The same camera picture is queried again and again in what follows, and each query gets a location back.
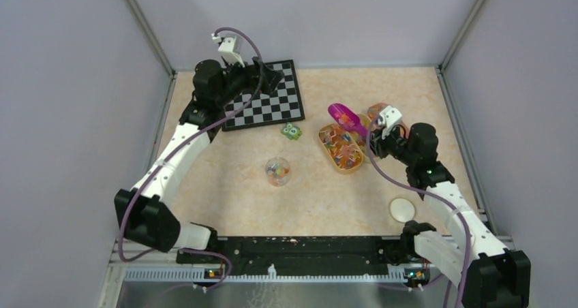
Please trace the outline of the white round lid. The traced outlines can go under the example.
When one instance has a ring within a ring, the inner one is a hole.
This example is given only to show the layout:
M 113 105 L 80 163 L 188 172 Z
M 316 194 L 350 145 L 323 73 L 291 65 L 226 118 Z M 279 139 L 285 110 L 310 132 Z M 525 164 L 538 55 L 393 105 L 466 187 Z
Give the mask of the white round lid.
M 389 212 L 395 221 L 406 223 L 414 219 L 416 208 L 405 198 L 395 198 L 389 204 Z

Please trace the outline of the magenta plastic scoop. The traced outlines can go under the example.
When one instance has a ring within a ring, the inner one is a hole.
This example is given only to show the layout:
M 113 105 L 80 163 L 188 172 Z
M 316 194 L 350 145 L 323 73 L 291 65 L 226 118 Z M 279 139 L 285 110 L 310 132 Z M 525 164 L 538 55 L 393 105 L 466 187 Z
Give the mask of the magenta plastic scoop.
M 344 130 L 366 137 L 367 128 L 361 123 L 361 118 L 349 109 L 349 107 L 340 103 L 333 103 L 329 105 L 327 111 Z

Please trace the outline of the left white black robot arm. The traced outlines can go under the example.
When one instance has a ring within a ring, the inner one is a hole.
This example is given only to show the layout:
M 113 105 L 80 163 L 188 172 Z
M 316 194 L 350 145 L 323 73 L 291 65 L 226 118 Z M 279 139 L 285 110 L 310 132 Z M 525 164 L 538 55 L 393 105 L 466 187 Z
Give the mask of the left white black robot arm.
M 227 118 L 245 109 L 259 94 L 271 95 L 284 73 L 258 57 L 252 63 L 214 59 L 197 64 L 192 77 L 192 98 L 182 112 L 174 134 L 145 175 L 114 198 L 120 239 L 167 252 L 174 247 L 192 249 L 201 262 L 218 255 L 212 229 L 179 221 L 170 210 L 194 160 L 214 140 Z

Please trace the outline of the clear plastic cup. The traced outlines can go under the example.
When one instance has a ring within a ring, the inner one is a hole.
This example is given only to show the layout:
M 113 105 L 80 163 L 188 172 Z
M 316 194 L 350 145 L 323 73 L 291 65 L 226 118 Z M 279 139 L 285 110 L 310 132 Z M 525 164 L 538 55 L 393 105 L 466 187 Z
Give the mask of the clear plastic cup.
M 276 187 L 284 186 L 291 177 L 289 162 L 283 157 L 270 158 L 265 165 L 267 181 Z

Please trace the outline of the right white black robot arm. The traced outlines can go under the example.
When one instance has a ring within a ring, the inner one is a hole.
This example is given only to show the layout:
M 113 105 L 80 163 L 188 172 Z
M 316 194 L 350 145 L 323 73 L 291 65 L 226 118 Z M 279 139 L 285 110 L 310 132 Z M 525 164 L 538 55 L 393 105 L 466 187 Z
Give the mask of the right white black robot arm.
M 531 262 L 522 250 L 509 249 L 481 221 L 463 198 L 455 178 L 438 159 L 434 126 L 416 123 L 403 130 L 398 122 L 374 119 L 367 131 L 370 162 L 392 157 L 406 167 L 407 182 L 401 183 L 383 170 L 387 181 L 417 193 L 443 221 L 453 237 L 450 244 L 425 224 L 407 222 L 413 228 L 399 244 L 409 262 L 421 258 L 433 263 L 456 287 L 457 307 L 528 307 Z

